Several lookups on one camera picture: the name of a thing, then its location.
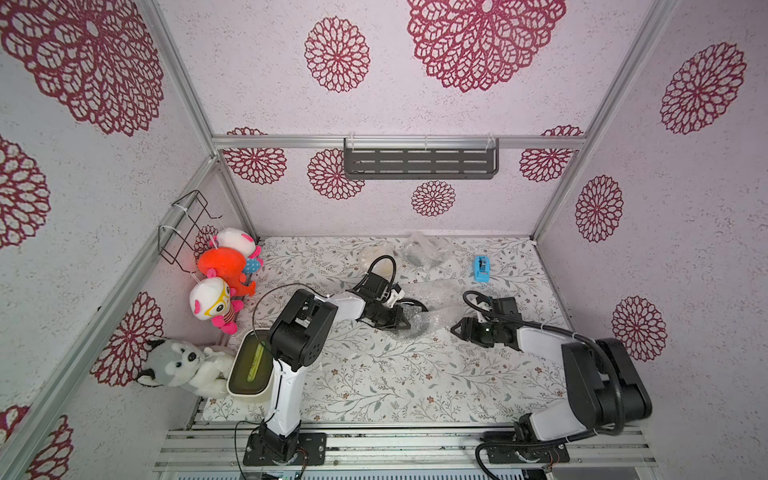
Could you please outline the grey husky plush toy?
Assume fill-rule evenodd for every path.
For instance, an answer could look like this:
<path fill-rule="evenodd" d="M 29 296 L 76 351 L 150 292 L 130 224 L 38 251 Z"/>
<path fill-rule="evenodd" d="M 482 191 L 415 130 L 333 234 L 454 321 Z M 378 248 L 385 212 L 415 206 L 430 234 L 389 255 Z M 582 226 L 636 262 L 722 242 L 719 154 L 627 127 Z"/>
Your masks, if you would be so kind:
<path fill-rule="evenodd" d="M 180 388 L 196 396 L 224 399 L 235 356 L 231 349 L 155 337 L 136 381 L 145 387 Z"/>

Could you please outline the black plate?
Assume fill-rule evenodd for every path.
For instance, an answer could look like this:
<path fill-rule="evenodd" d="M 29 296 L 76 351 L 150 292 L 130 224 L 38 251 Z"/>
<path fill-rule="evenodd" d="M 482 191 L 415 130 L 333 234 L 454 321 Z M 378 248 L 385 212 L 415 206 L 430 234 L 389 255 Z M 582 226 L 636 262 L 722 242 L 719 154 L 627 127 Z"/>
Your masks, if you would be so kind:
<path fill-rule="evenodd" d="M 411 298 L 403 299 L 400 305 L 403 307 L 405 320 L 410 325 L 408 329 L 401 331 L 401 335 L 406 339 L 425 335 L 430 329 L 429 309 L 421 301 Z"/>

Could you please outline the red orange plush toy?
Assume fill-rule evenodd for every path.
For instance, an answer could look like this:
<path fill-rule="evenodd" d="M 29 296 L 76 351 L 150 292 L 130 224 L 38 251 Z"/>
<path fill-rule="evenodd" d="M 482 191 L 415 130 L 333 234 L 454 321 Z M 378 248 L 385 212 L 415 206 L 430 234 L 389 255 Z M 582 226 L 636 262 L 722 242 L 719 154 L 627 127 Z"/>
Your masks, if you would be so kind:
<path fill-rule="evenodd" d="M 253 296 L 256 283 L 247 283 L 246 264 L 246 258 L 229 247 L 212 248 L 201 254 L 196 262 L 198 270 L 208 278 L 223 279 L 234 290 L 234 296 Z"/>

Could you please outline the blue tape dispenser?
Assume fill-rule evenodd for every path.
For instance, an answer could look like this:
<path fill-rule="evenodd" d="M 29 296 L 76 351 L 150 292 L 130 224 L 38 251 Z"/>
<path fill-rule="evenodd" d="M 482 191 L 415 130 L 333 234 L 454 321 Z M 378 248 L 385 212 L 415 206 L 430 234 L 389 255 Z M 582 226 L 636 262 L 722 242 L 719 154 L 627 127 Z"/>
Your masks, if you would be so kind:
<path fill-rule="evenodd" d="M 473 259 L 473 278 L 478 283 L 490 281 L 490 260 L 485 255 L 478 255 Z"/>

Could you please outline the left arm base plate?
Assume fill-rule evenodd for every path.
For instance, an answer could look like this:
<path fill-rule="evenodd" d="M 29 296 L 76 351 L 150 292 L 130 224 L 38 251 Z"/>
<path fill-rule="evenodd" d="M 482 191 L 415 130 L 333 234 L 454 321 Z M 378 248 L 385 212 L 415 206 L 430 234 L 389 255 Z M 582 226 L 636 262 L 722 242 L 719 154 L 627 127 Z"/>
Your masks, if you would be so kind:
<path fill-rule="evenodd" d="M 324 433 L 302 433 L 297 428 L 285 436 L 261 425 L 248 437 L 243 463 L 245 466 L 323 465 L 326 442 Z"/>

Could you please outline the white pink plush toy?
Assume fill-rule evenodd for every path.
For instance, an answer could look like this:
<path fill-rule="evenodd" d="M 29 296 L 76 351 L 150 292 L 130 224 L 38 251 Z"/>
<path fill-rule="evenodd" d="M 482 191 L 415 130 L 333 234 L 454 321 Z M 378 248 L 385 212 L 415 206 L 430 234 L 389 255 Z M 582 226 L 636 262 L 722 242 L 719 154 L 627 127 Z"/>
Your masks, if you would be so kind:
<path fill-rule="evenodd" d="M 214 248 L 226 247 L 239 252 L 246 260 L 243 270 L 246 275 L 255 274 L 264 265 L 261 258 L 262 247 L 252 236 L 242 230 L 232 227 L 224 228 L 212 237 L 211 245 Z"/>

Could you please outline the floral table mat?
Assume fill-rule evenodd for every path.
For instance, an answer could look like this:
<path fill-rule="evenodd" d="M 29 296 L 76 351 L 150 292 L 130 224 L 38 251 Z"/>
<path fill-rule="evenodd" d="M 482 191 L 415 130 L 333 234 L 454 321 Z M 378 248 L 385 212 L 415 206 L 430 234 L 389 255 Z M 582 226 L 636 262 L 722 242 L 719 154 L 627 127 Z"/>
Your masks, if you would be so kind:
<path fill-rule="evenodd" d="M 564 326 L 558 298 L 533 241 L 504 237 L 448 240 L 447 259 L 416 267 L 402 255 L 401 238 L 271 237 L 256 297 L 246 304 L 243 332 L 268 328 L 296 290 L 295 282 L 325 294 L 352 287 L 365 269 L 364 247 L 395 245 L 402 286 L 460 280 L 466 290 L 517 300 L 524 319 Z M 490 281 L 473 278 L 473 259 L 490 260 Z M 354 321 L 336 320 L 319 360 L 307 374 L 301 415 L 306 422 L 506 423 L 564 398 L 560 365 L 504 346 L 482 348 L 441 331 L 398 339 Z"/>

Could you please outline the grey metal wall shelf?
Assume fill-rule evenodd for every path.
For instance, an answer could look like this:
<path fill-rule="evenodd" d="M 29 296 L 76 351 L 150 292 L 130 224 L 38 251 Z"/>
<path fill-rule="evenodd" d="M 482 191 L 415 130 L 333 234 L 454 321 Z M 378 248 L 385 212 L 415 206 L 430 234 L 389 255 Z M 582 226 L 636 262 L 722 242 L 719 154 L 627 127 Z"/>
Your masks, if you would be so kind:
<path fill-rule="evenodd" d="M 343 171 L 351 180 L 490 180 L 499 171 L 499 141 L 481 147 L 356 147 L 343 143 Z"/>

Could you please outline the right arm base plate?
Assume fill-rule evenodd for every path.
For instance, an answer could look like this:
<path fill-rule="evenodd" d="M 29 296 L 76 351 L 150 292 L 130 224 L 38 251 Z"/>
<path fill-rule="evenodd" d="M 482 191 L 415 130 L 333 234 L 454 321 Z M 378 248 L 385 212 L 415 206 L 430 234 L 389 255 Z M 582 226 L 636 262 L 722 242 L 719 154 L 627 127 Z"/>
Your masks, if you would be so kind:
<path fill-rule="evenodd" d="M 491 464 L 568 463 L 570 454 L 564 444 L 545 445 L 543 442 L 518 440 L 511 431 L 485 432 L 481 441 Z"/>

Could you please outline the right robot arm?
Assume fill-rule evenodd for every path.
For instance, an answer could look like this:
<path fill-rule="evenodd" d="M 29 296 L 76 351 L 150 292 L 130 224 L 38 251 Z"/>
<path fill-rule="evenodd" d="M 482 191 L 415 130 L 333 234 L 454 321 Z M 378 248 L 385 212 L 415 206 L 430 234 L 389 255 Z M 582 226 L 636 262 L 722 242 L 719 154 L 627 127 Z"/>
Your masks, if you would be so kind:
<path fill-rule="evenodd" d="M 621 341 L 526 321 L 512 297 L 468 290 L 462 299 L 473 313 L 451 327 L 454 336 L 482 348 L 504 346 L 556 363 L 565 379 L 564 398 L 522 415 L 513 434 L 486 437 L 475 447 L 475 461 L 488 478 L 495 476 L 488 461 L 512 456 L 541 463 L 550 479 L 568 444 L 619 436 L 627 424 L 651 415 L 650 396 Z"/>

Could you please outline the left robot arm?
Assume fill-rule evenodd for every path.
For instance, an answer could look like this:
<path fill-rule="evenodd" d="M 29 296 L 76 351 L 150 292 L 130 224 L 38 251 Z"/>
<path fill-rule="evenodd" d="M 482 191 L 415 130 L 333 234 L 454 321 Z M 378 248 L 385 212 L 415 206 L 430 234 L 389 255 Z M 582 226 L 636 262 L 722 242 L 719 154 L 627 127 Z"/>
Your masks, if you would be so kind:
<path fill-rule="evenodd" d="M 275 390 L 259 425 L 262 439 L 285 441 L 299 432 L 306 374 L 322 353 L 336 320 L 354 321 L 379 331 L 411 328 L 403 312 L 405 296 L 396 283 L 396 273 L 394 257 L 381 255 L 353 288 L 342 293 L 322 296 L 304 284 L 293 284 L 297 290 L 268 335 Z"/>

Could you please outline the white plush doll yellow glasses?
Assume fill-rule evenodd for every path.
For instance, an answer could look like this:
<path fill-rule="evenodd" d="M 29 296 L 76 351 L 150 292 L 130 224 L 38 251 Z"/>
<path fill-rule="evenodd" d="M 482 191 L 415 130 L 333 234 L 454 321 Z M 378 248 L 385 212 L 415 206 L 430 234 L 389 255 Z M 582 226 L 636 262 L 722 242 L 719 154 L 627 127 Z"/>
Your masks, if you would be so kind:
<path fill-rule="evenodd" d="M 234 300 L 232 289 L 222 278 L 210 277 L 199 281 L 189 294 L 192 314 L 201 321 L 210 321 L 227 335 L 234 335 L 239 328 L 236 322 L 244 302 Z"/>

